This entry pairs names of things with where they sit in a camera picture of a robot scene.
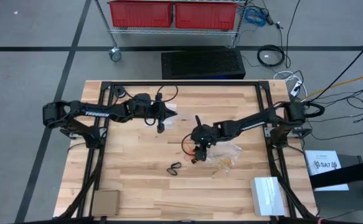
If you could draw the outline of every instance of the cardboard box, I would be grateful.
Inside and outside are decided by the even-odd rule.
[[[119,190],[96,190],[94,193],[93,216],[119,214]]]

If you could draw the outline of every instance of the caster wheel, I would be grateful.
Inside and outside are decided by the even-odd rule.
[[[121,59],[121,53],[119,48],[114,47],[109,51],[109,57],[113,62],[118,62]]]

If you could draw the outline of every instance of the power strip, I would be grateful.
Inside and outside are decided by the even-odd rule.
[[[297,96],[298,93],[299,93],[299,89],[300,89],[300,86],[303,82],[301,81],[297,81],[295,86],[293,87],[292,91],[291,91],[291,95],[292,96]]]

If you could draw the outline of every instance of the wooden table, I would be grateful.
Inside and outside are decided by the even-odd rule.
[[[269,83],[273,102],[288,101],[284,81],[270,80]],[[87,81],[81,101],[97,103],[100,85],[101,81]],[[158,88],[126,86],[132,95],[149,93],[151,98],[154,98]],[[175,88],[167,86],[161,92],[165,100],[174,95]],[[269,220],[269,217],[255,215],[250,190],[252,178],[270,176],[261,127],[245,131],[231,141],[241,147],[243,152],[229,174],[224,170],[214,172],[215,166],[206,162],[192,164],[181,151],[181,139],[196,126],[196,114],[200,116],[202,124],[211,125],[216,121],[240,119],[259,112],[254,87],[179,86],[177,97],[169,103],[170,108],[176,107],[179,115],[168,119],[162,134],[156,132],[156,126],[146,126],[142,119],[123,124],[110,121],[100,189],[120,190],[121,198],[120,214],[108,219]],[[79,117],[78,120],[93,125],[93,118]],[[71,145],[83,141],[74,140]],[[290,139],[290,145],[300,148],[296,139]],[[291,188],[308,210],[316,214],[317,208],[302,153],[288,148],[284,149],[284,153]],[[87,154],[88,149],[84,145],[70,150],[54,216],[64,212],[78,194]],[[174,162],[182,163],[178,176],[166,172]],[[85,216],[88,215],[90,199],[89,193]],[[285,211],[288,212],[285,195],[284,203]]]

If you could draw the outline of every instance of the white cable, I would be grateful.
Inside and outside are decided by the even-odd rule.
[[[291,81],[291,80],[294,80],[294,79],[297,79],[298,81],[301,81],[299,77],[297,77],[293,72],[291,71],[282,71],[282,72],[277,72],[275,73],[275,75],[273,76],[273,79],[275,79],[275,77],[279,74],[282,74],[282,73],[288,73],[290,74],[287,78],[284,78],[285,82],[288,82],[288,81]],[[304,83],[302,82],[301,84],[303,86],[303,90],[304,90],[304,94],[306,95],[306,98],[308,96],[307,94],[307,89],[306,89],[306,86],[304,85]]]

